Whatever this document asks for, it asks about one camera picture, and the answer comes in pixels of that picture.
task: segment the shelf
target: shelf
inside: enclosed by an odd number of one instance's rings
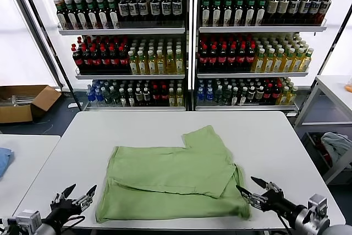
[[[297,111],[296,105],[279,106],[196,106],[196,111]]]
[[[114,74],[109,74],[109,75],[81,75],[77,74],[76,78],[78,80],[90,80],[90,79],[117,79],[117,80],[122,80],[122,79],[129,79],[129,80],[154,80],[154,79],[184,79],[185,75],[184,74],[137,74],[137,75],[131,75],[131,74],[124,74],[124,75],[114,75]]]
[[[263,77],[297,77],[306,76],[306,72],[297,73],[209,73],[209,74],[197,74],[198,78],[263,78]]]
[[[326,20],[324,20],[320,26],[199,27],[199,32],[322,32],[326,29]]]
[[[87,107],[86,111],[186,111],[185,107]]]

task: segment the cable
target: cable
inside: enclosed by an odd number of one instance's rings
[[[86,219],[85,216],[77,216],[77,217],[71,217],[71,218],[69,218],[69,219],[66,221],[66,223],[69,222],[69,221],[72,221],[72,220],[79,220],[79,221],[76,221],[76,222],[75,222],[74,224],[72,224],[71,226],[69,226],[69,227],[63,229],[63,230],[61,231],[61,233],[64,233],[65,231],[68,231],[69,229],[73,228],[73,227],[76,226],[78,223],[81,223],[84,219]]]
[[[279,214],[277,214],[277,217],[278,217],[279,220],[281,221],[282,225],[284,225],[285,229],[287,230],[287,233],[288,233],[289,235],[292,235],[290,229],[287,227],[287,225],[286,225],[286,223],[284,222],[284,220],[282,219],[282,217],[281,217]]]

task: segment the bottle label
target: bottle label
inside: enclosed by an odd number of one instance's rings
[[[264,12],[265,12],[264,9],[258,10],[257,17],[255,19],[255,25],[256,26],[262,25]]]
[[[175,106],[175,99],[173,97],[169,98],[169,104],[170,104],[171,107]]]
[[[233,97],[231,100],[231,106],[236,106],[237,97]]]
[[[220,10],[216,9],[213,13],[213,27],[219,26]]]
[[[138,3],[129,3],[128,4],[129,8],[130,8],[130,14],[131,16],[138,16],[139,12],[138,12]]]
[[[270,69],[271,69],[271,65],[273,64],[273,61],[267,61],[265,64],[265,69],[264,69],[264,73],[270,73]]]
[[[182,3],[181,2],[173,2],[172,3],[172,13],[174,15],[182,15]]]
[[[164,64],[158,63],[159,74],[164,74]]]
[[[63,14],[57,14],[57,18],[59,19],[60,21],[60,24],[61,24],[61,27],[63,30],[67,30],[68,27],[67,27],[67,21],[65,19],[65,16]]]
[[[242,18],[242,12],[243,12],[242,9],[237,9],[236,10],[236,12],[235,12],[235,20],[234,20],[234,23],[233,23],[234,26],[239,26],[240,25],[241,18]]]
[[[244,24],[245,26],[250,26],[252,24],[253,15],[254,15],[254,10],[253,9],[247,10],[246,21],[245,21],[245,24]]]
[[[177,106],[181,107],[183,105],[183,98],[182,97],[178,97],[177,98]]]
[[[225,57],[219,57],[218,58],[219,63],[224,63],[226,62],[226,56]]]
[[[181,73],[182,73],[182,66],[183,66],[182,61],[176,61],[176,71],[177,71],[177,74],[181,74]]]
[[[279,71],[280,66],[281,66],[281,60],[277,60],[273,67],[273,73],[277,73]]]
[[[138,65],[139,65],[139,69],[141,71],[141,74],[145,74],[145,65],[144,65],[144,63],[139,63]]]
[[[137,74],[137,65],[135,63],[130,63],[132,74]]]
[[[134,107],[134,99],[129,98],[128,101],[130,101],[130,106],[131,106],[131,107]]]
[[[119,28],[119,20],[117,18],[116,12],[110,12],[110,18],[111,18],[112,25],[113,25],[114,29],[118,29]]]
[[[69,18],[70,21],[71,21],[71,24],[72,24],[73,29],[74,29],[74,30],[78,30],[79,27],[78,27],[78,23],[77,23],[75,14],[73,14],[73,13],[68,13],[68,18]]]
[[[123,17],[127,17],[129,15],[128,4],[119,4],[120,15]]]
[[[104,12],[99,12],[99,17],[103,29],[108,29],[108,20],[106,19],[106,14]]]
[[[283,70],[284,73],[288,72],[288,69],[290,69],[291,64],[292,64],[292,60],[287,60],[286,61],[286,64],[285,64],[284,70]]]
[[[209,22],[209,10],[205,9],[202,12],[202,27],[208,27]]]
[[[263,65],[263,60],[258,61],[257,64],[255,65],[254,72],[255,73],[260,73],[260,69],[262,68],[262,65]]]
[[[224,27],[227,27],[230,25],[231,12],[232,12],[231,9],[227,9],[224,12],[224,25],[223,25]]]
[[[148,13],[148,3],[138,3],[139,14],[141,16],[147,16]]]
[[[162,3],[162,12],[163,15],[171,15],[171,2]]]
[[[150,7],[151,7],[151,13],[154,16],[160,15],[160,3],[150,3]]]
[[[92,13],[92,12],[90,12],[90,13],[88,14],[88,17],[89,17],[89,19],[90,19],[90,22],[92,23],[93,29],[98,29],[98,22],[97,22],[97,19],[96,19],[96,17],[95,17],[95,14]]]
[[[288,1],[280,1],[279,5],[277,6],[276,12],[280,14],[285,14],[288,8],[288,4]]]
[[[79,21],[81,22],[82,29],[87,30],[88,25],[87,25],[86,17],[84,16],[83,13],[78,13],[77,15],[78,15]]]
[[[252,63],[254,61],[254,57],[249,57],[249,56],[246,56],[246,61],[248,63]]]
[[[149,70],[150,70],[150,74],[155,74],[155,64],[154,62],[149,62]]]
[[[292,72],[298,72],[298,69],[299,69],[299,66],[301,65],[301,60],[296,60],[295,61],[295,64],[293,65],[293,67],[292,67]]]

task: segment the yellow bottle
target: yellow bottle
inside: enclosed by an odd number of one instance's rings
[[[157,63],[157,67],[158,67],[158,73],[159,74],[165,74],[165,69],[166,69],[166,64],[165,64],[165,56],[163,55],[163,51],[162,50],[157,50],[156,51],[156,63]]]
[[[150,74],[158,74],[158,64],[156,63],[156,58],[154,51],[148,51],[148,66]]]
[[[280,66],[282,64],[282,59],[283,59],[283,55],[284,55],[284,49],[282,48],[279,48],[277,50],[277,55],[276,55],[276,58],[274,59],[274,62],[271,66],[271,72],[272,73],[278,73],[279,72],[279,69],[280,69]]]
[[[312,53],[313,53],[313,51],[314,51],[313,48],[309,48],[308,49],[308,51],[306,53],[306,57],[304,58],[303,62],[301,63],[301,66],[299,67],[299,72],[307,71],[310,62],[312,61]]]
[[[175,60],[172,54],[172,50],[167,50],[166,57],[166,73],[167,74],[175,74]]]
[[[185,73],[185,67],[183,64],[181,49],[176,50],[176,73],[177,74],[184,74]]]
[[[177,99],[177,106],[178,106],[178,107],[182,107],[182,106],[183,106],[183,93],[182,93],[182,88],[177,88],[176,99]]]
[[[270,73],[271,66],[272,66],[273,60],[274,60],[274,52],[275,52],[275,49],[273,49],[273,48],[269,48],[269,50],[267,50],[267,56],[263,60],[263,65],[262,65],[262,69],[261,69],[262,73]]]
[[[293,72],[296,73],[299,70],[299,67],[302,64],[302,61],[304,59],[304,49],[303,48],[299,48],[297,53],[296,53],[296,57],[293,59],[291,67],[289,69],[289,72]]]
[[[281,95],[276,99],[275,105],[284,105],[288,96],[288,86],[285,86]]]

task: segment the folded shirt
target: folded shirt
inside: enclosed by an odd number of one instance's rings
[[[240,168],[211,126],[184,135],[185,147],[116,147],[96,211],[107,220],[250,216],[236,185]]]

